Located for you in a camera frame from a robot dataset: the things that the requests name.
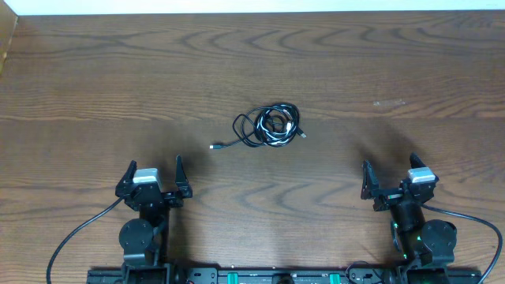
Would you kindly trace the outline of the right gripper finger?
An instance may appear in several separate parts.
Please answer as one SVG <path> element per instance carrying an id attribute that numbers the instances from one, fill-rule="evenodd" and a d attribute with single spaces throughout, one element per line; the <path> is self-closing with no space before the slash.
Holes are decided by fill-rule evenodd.
<path id="1" fill-rule="evenodd" d="M 363 170 L 363 182 L 361 187 L 361 199 L 370 200 L 377 197 L 377 193 L 380 189 L 380 183 L 375 175 L 372 164 L 365 160 L 362 163 Z"/>
<path id="2" fill-rule="evenodd" d="M 412 169 L 423 168 L 426 165 L 422 162 L 421 158 L 415 152 L 410 154 L 410 167 Z"/>

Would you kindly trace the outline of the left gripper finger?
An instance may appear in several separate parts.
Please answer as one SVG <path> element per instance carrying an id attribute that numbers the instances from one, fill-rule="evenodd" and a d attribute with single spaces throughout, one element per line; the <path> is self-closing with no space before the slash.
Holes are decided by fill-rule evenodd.
<path id="1" fill-rule="evenodd" d="M 182 193 L 189 193 L 189 181 L 185 175 L 182 157 L 180 155 L 176 157 L 175 184 Z"/>
<path id="2" fill-rule="evenodd" d="M 118 183 L 118 189 L 128 189 L 133 184 L 133 177 L 137 170 L 137 162 L 132 160 Z"/>

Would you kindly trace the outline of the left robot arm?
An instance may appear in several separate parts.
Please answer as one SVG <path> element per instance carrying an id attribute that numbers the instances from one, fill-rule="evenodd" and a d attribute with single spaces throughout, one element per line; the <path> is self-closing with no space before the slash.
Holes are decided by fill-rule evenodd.
<path id="1" fill-rule="evenodd" d="M 164 263 L 163 250 L 169 227 L 170 210 L 184 205 L 193 196 L 185 175 L 182 157 L 176 157 L 175 185 L 171 192 L 162 191 L 156 168 L 139 169 L 132 161 L 115 188 L 115 195 L 139 213 L 120 230 L 123 248 L 122 281 L 124 283 L 175 283 L 173 266 Z"/>

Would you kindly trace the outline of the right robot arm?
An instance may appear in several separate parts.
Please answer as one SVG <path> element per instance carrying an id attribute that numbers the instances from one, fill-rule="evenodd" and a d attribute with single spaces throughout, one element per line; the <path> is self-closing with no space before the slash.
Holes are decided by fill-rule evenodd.
<path id="1" fill-rule="evenodd" d="M 391 233 L 406 262 L 383 277 L 386 283 L 448 283 L 447 265 L 455 261 L 457 229 L 447 221 L 426 220 L 422 206 L 434 197 L 439 178 L 416 154 L 410 155 L 405 179 L 383 188 L 372 168 L 362 163 L 361 198 L 373 200 L 375 211 L 391 213 Z"/>

